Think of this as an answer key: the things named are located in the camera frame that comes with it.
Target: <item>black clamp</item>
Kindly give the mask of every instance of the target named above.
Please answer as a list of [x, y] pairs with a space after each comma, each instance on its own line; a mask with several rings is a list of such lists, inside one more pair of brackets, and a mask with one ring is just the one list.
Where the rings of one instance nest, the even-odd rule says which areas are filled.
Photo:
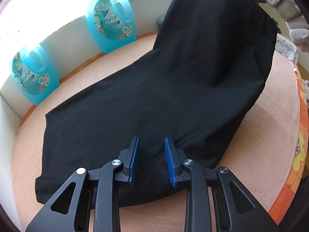
[[185, 232], [211, 232], [211, 187], [217, 232], [279, 232], [279, 227], [249, 190], [226, 167], [212, 170], [187, 159], [172, 137], [164, 141], [170, 180], [187, 188]]
[[118, 188], [134, 182], [139, 138], [118, 159], [102, 168], [77, 169], [47, 201], [26, 228], [26, 232], [87, 232], [94, 188], [97, 187], [94, 232], [120, 232]]

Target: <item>floral label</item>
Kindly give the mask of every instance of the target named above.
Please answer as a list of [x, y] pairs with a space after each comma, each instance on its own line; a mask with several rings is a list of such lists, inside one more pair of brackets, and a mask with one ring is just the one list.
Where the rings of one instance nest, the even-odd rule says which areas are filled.
[[111, 0], [98, 0], [93, 13], [96, 28], [107, 39], [118, 41], [132, 34], [133, 26], [120, 20], [112, 8]]
[[17, 84], [31, 95], [40, 94], [49, 85], [49, 74], [40, 75], [29, 70], [20, 58], [19, 52], [13, 58], [12, 70]]

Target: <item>ribbed blue pad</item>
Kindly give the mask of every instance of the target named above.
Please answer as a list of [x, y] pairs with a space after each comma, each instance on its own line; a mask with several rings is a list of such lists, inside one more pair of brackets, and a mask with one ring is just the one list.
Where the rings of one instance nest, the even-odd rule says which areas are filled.
[[133, 150], [132, 160], [130, 162], [130, 167], [129, 167], [129, 184], [130, 184], [130, 187], [132, 187], [134, 180], [135, 180], [135, 172], [136, 172], [137, 161], [138, 161], [138, 148], [139, 148], [139, 138], [137, 138], [137, 142], [136, 142], [134, 150]]
[[170, 180], [171, 180], [173, 187], [176, 187], [177, 185], [176, 167], [175, 167], [175, 163], [172, 157], [171, 148], [168, 143], [167, 137], [164, 140], [164, 148], [165, 148], [165, 156], [166, 156], [166, 161], [167, 161], [168, 173], [170, 175]]

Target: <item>beige felt surface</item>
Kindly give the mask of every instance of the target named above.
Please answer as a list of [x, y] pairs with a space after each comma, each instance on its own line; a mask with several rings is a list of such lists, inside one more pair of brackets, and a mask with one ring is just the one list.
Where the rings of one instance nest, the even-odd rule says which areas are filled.
[[[45, 114], [82, 89], [130, 65], [151, 50], [154, 40], [155, 36], [144, 38], [95, 61], [64, 82], [21, 126], [13, 147], [12, 175], [23, 228], [42, 207], [36, 201], [34, 183], [41, 175]], [[290, 61], [275, 52], [265, 90], [245, 116], [220, 162], [267, 210], [284, 186], [295, 151], [299, 95], [293, 68]], [[121, 208], [120, 216], [122, 231], [183, 231], [185, 191], [145, 205]]]

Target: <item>white wall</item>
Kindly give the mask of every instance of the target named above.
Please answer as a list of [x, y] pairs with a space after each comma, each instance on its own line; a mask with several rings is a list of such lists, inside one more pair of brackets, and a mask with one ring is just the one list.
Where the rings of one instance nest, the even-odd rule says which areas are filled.
[[[287, 37], [288, 39], [291, 39], [289, 36], [289, 29], [286, 26], [285, 21], [283, 21], [277, 14], [276, 10], [272, 7], [270, 7], [266, 3], [260, 3], [261, 8], [272, 18], [274, 18], [278, 22], [278, 27], [282, 31], [282, 35]], [[298, 48], [298, 62], [309, 72], [309, 53], [307, 52], [302, 52]]]
[[[158, 30], [155, 20], [158, 16], [166, 13], [171, 1], [130, 0], [138, 36]], [[100, 48], [90, 35], [85, 16], [63, 26], [47, 37], [41, 45], [50, 56], [59, 78], [101, 53]], [[11, 76], [7, 77], [4, 85], [0, 88], [0, 95], [21, 118], [33, 105], [17, 89]]]
[[15, 133], [21, 119], [0, 96], [0, 203], [16, 227], [21, 230], [18, 218], [11, 174], [11, 154]]

